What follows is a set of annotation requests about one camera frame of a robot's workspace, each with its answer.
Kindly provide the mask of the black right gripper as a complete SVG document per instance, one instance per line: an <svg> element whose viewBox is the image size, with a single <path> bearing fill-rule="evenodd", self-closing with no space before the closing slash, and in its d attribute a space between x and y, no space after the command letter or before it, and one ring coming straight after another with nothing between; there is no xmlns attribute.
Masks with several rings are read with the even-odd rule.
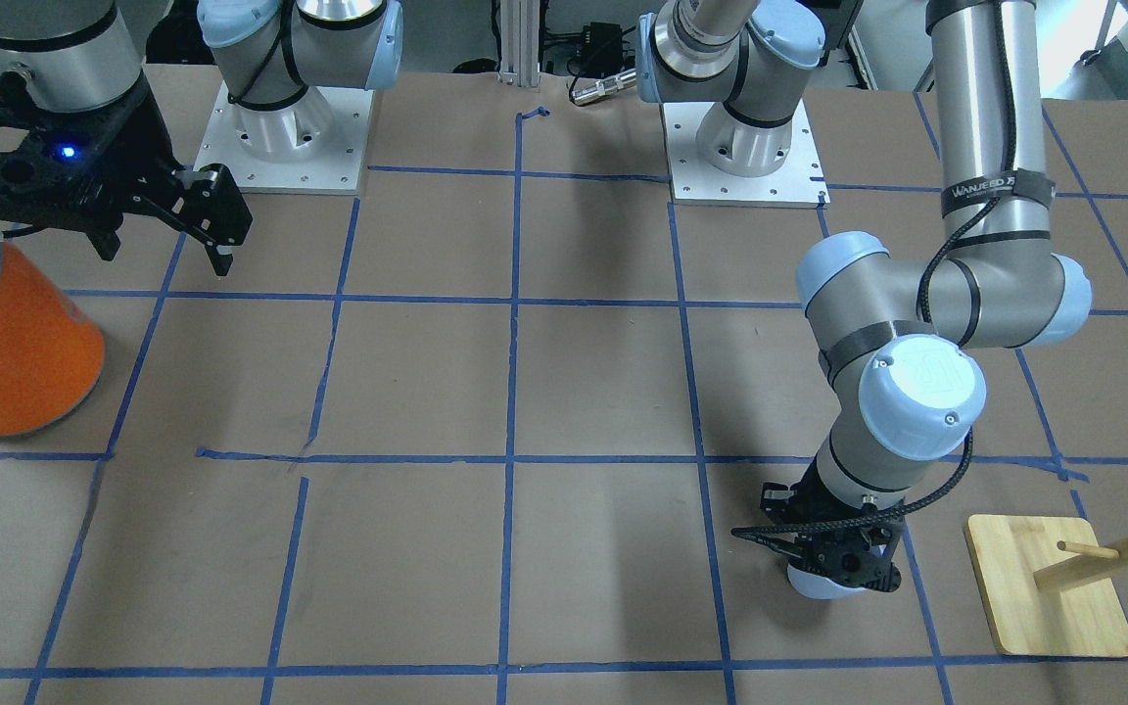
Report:
<svg viewBox="0 0 1128 705"><path fill-rule="evenodd" d="M80 232L111 262L129 212L192 237L219 277L254 223L227 165L175 160L146 74L107 106L72 113L41 108L23 74L0 74L0 220Z"/></svg>

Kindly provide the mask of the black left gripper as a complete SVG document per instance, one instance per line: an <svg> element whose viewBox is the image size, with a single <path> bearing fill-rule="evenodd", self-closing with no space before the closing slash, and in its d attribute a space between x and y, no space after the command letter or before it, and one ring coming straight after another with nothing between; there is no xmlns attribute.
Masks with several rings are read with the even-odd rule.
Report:
<svg viewBox="0 0 1128 705"><path fill-rule="evenodd" d="M735 527L730 534L846 588L895 592L904 583L892 558L906 526L904 506L878 510L871 500L851 506L803 479L793 486L766 482L760 509L770 525Z"/></svg>

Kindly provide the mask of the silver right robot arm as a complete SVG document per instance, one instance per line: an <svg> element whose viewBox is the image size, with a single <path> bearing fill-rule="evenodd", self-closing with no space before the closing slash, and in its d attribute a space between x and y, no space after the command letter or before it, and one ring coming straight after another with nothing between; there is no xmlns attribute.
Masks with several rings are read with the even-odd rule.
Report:
<svg viewBox="0 0 1128 705"><path fill-rule="evenodd" d="M402 28L399 1L171 1L138 45L118 1L0 1L0 243L64 229L114 259L133 213L227 275L254 220L243 180L176 160L146 60L219 68L243 144L285 161L331 138L321 88L395 83Z"/></svg>

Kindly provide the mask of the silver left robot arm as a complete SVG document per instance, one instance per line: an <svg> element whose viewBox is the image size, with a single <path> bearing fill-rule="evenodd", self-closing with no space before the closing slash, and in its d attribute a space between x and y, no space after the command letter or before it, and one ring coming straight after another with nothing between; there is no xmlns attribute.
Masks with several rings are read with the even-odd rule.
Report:
<svg viewBox="0 0 1128 705"><path fill-rule="evenodd" d="M764 485L765 526L732 534L786 558L797 593L838 599L901 583L907 501L932 464L970 464L988 397L972 349L1070 338L1091 281L1054 253L1056 187L1040 125L1034 1L929 1L945 240L929 259L895 259L864 231L823 237L800 259L797 300L840 404L795 485ZM635 29L640 98L706 103L702 162L770 177L792 152L795 112L827 30L797 1L667 1Z"/></svg>

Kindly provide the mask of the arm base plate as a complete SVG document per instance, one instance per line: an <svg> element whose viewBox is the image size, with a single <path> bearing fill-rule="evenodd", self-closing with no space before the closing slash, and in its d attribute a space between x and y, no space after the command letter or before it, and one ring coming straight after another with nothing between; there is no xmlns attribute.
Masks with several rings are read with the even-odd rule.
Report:
<svg viewBox="0 0 1128 705"><path fill-rule="evenodd" d="M661 107L677 205L814 209L831 202L805 103L787 123L740 123L720 102Z"/></svg>
<svg viewBox="0 0 1128 705"><path fill-rule="evenodd" d="M292 106L263 112L233 106L222 83L194 165L227 166L246 195L358 195L377 98L312 86Z"/></svg>

